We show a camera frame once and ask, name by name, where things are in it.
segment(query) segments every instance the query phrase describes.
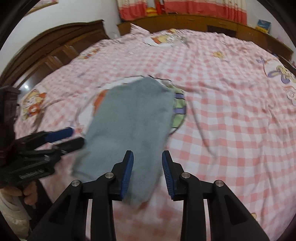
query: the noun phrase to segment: pink check pattern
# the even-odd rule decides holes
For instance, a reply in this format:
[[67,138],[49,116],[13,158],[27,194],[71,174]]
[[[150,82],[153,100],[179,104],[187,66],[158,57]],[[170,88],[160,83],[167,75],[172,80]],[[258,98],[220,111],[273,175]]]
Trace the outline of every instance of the pink check pattern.
[[[296,107],[256,61],[275,57],[222,34],[182,34],[189,47],[148,46],[145,31],[103,40],[94,46],[101,49],[97,54],[47,76],[38,84],[47,90],[38,131],[69,126],[82,99],[105,83],[137,75],[169,79],[185,91],[188,105],[185,123],[167,143],[173,160],[200,180],[223,180],[274,241],[296,213]],[[214,57],[218,51],[223,58]],[[21,118],[15,125],[18,138],[36,128]],[[74,156],[65,156],[56,174],[42,180],[53,200],[73,180]],[[117,239],[180,240],[182,207],[170,200],[162,177],[139,210],[114,202]]]

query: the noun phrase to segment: blue rubber tip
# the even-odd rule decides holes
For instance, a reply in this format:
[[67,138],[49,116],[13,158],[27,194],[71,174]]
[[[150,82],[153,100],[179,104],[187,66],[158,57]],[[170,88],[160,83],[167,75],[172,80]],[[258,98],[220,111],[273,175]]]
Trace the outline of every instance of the blue rubber tip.
[[128,185],[131,180],[131,172],[133,170],[133,152],[131,151],[131,154],[129,156],[126,169],[124,170],[123,178],[121,181],[121,193],[120,196],[122,199],[124,199],[127,191],[128,191]]
[[53,142],[59,141],[61,139],[68,138],[68,137],[72,136],[73,133],[74,133],[74,129],[72,129],[71,127],[68,127],[66,129],[63,129],[60,131],[49,133],[45,137],[45,141],[49,142],[49,143],[53,143]]
[[167,184],[168,194],[170,195],[171,199],[174,199],[175,192],[174,192],[174,182],[173,177],[170,173],[170,168],[168,166],[168,161],[165,156],[165,152],[162,154],[162,163],[163,163],[163,172],[165,174],[165,182]]

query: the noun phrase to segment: wooden headboard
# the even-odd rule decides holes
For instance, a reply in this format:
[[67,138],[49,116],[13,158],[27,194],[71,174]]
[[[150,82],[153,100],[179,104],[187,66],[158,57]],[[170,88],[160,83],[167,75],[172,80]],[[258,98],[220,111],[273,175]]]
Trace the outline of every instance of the wooden headboard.
[[49,29],[28,42],[8,63],[0,76],[0,87],[13,85],[21,90],[21,97],[47,75],[102,39],[109,39],[103,20]]
[[252,41],[261,48],[276,54],[282,64],[296,75],[296,69],[289,63],[293,54],[293,51],[289,47],[269,34],[262,33],[240,23],[203,15],[168,14],[139,18],[118,24],[121,35],[130,32],[131,23],[148,30],[150,33],[170,28],[190,29],[201,32],[224,33],[230,37]]

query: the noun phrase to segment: bed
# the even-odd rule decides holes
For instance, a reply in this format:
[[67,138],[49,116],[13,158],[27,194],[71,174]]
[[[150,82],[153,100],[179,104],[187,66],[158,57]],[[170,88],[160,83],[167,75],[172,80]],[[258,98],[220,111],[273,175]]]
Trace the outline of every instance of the bed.
[[[63,40],[64,31],[58,31],[55,47],[41,57],[32,57],[34,60],[14,75],[20,68],[8,67],[4,74],[11,77],[0,79],[2,84],[24,90],[23,94],[37,90],[42,98],[37,114],[18,118],[17,138],[67,126],[76,130],[75,136],[83,135],[88,122],[81,124],[79,116],[93,95],[139,76],[169,80],[185,91],[188,104],[184,124],[167,142],[173,160],[200,180],[225,181],[270,240],[282,236],[279,240],[288,241],[296,213],[296,79],[278,58],[252,42],[218,33],[171,29],[151,34],[132,26],[130,34],[110,40],[102,21],[80,24],[79,28],[79,33],[70,31],[73,35]],[[167,34],[185,37],[186,41],[163,47],[146,42]],[[73,45],[83,39],[82,35],[90,39],[89,46],[94,45],[78,51]],[[37,40],[45,47],[43,36]],[[27,48],[39,52],[37,46],[43,48],[35,41]],[[73,60],[64,65],[62,57],[54,55],[56,49]],[[52,67],[41,82],[44,76],[32,78],[38,73],[32,71],[37,69],[36,62]],[[39,81],[26,88],[32,79]],[[75,179],[71,176],[75,156],[64,156],[56,165],[56,173],[42,180],[52,200]],[[171,201],[164,177],[139,210],[120,202],[113,206],[117,240],[180,239],[183,204]],[[290,223],[287,234],[284,231]],[[87,225],[89,235],[89,218]]]

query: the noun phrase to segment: person's arm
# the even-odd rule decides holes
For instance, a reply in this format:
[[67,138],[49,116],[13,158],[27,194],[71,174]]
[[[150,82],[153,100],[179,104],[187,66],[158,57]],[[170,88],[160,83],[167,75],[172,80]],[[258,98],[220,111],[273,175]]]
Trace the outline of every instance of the person's arm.
[[[34,205],[37,202],[38,195],[35,182],[30,183],[23,193],[26,196],[24,199],[26,204]],[[22,196],[23,193],[21,190],[10,186],[0,189],[0,211],[13,232],[18,238],[24,240],[28,237],[30,223],[24,208],[19,206],[18,197]]]

